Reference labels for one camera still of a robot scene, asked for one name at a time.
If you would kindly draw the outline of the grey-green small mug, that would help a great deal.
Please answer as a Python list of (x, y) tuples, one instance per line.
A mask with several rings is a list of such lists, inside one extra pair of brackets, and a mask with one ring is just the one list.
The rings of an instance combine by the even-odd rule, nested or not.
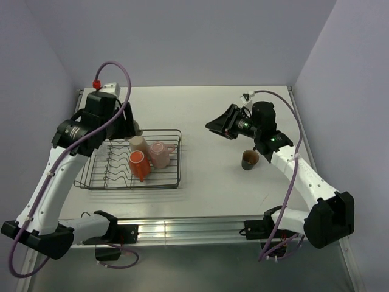
[(134, 135), (135, 136), (141, 136), (143, 134), (143, 130), (139, 127), (139, 124), (133, 120), (134, 125)]

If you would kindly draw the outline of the beige tumbler cup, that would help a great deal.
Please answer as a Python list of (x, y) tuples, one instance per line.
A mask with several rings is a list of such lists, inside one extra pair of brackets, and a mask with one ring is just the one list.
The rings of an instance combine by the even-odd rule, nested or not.
[(148, 143), (143, 136), (134, 136), (129, 140), (129, 146), (132, 152), (141, 151), (148, 154)]

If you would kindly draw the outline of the orange mug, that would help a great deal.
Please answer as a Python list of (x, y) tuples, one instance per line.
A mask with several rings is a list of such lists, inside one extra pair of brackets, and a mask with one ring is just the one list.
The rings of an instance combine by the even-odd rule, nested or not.
[(131, 152), (129, 156), (129, 167), (132, 175), (142, 183), (151, 172), (150, 162), (147, 156), (141, 151)]

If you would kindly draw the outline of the dark grey mug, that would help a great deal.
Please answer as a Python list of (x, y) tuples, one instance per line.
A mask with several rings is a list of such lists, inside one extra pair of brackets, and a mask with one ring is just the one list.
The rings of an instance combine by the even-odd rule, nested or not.
[(255, 150), (246, 150), (242, 154), (241, 167), (244, 170), (252, 170), (259, 160), (259, 154)]

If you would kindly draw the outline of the pink mug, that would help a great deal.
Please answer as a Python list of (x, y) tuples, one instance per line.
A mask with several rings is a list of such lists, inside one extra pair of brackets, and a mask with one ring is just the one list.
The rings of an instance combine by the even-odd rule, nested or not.
[(170, 155), (174, 152), (174, 144), (165, 144), (156, 141), (149, 146), (149, 155), (152, 165), (157, 169), (164, 169), (170, 164)]

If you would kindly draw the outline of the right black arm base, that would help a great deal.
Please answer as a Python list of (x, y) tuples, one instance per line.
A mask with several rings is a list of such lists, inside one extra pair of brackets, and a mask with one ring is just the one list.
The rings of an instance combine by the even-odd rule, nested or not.
[[(247, 240), (267, 240), (274, 228), (274, 223), (271, 220), (246, 220), (244, 227), (239, 231), (241, 236), (244, 236)], [(273, 238), (275, 239), (287, 239), (295, 235), (292, 231), (278, 229), (275, 232)]]

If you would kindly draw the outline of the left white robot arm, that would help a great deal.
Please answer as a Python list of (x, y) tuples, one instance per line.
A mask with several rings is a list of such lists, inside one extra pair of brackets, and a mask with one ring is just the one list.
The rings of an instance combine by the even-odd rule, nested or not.
[(76, 243), (93, 240), (111, 243), (118, 237), (118, 219), (103, 211), (89, 217), (60, 220), (60, 212), (80, 170), (105, 140), (135, 135), (133, 115), (127, 105), (107, 128), (84, 137), (111, 119), (120, 108), (116, 94), (94, 91), (83, 109), (62, 122), (52, 139), (49, 160), (29, 203), (1, 233), (51, 259), (60, 259)]

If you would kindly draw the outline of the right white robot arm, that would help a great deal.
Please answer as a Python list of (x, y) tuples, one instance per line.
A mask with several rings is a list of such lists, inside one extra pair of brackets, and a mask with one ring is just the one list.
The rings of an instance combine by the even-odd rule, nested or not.
[(261, 233), (276, 237), (283, 230), (304, 235), (310, 244), (321, 249), (354, 232), (354, 198), (339, 192), (317, 174), (298, 154), (297, 147), (277, 130), (274, 104), (256, 102), (250, 117), (232, 104), (224, 114), (206, 124), (212, 133), (227, 139), (240, 134), (254, 140), (260, 155), (275, 166), (304, 199), (308, 211), (277, 206), (264, 213)]

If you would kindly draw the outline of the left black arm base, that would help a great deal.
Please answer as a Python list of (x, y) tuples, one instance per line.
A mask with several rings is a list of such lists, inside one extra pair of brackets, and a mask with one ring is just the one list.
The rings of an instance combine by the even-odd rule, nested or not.
[(138, 231), (137, 224), (119, 224), (113, 229), (106, 242), (117, 245), (135, 244), (137, 243)]

